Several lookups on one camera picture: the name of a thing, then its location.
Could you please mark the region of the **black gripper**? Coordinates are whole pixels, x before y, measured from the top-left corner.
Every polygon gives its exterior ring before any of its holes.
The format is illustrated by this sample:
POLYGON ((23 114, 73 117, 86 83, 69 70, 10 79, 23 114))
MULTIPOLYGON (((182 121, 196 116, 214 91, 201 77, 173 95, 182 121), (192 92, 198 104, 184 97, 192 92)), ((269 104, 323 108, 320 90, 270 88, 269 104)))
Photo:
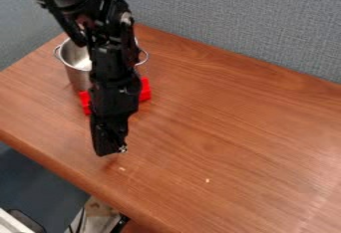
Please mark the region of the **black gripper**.
POLYGON ((135 69, 139 52, 137 43, 95 43, 91 49, 90 126, 98 156, 129 150, 129 118, 139 109, 142 92, 141 76, 135 69))

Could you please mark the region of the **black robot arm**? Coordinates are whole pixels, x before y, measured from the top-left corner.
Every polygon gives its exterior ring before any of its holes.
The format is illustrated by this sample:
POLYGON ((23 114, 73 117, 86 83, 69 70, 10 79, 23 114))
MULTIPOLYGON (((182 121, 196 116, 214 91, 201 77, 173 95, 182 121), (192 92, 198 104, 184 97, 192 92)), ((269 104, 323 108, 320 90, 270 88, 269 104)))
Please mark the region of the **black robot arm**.
POLYGON ((93 69, 91 138, 97 155, 127 151, 129 121, 139 111, 142 77, 135 19, 126 0, 36 0, 73 42, 89 51, 93 69))

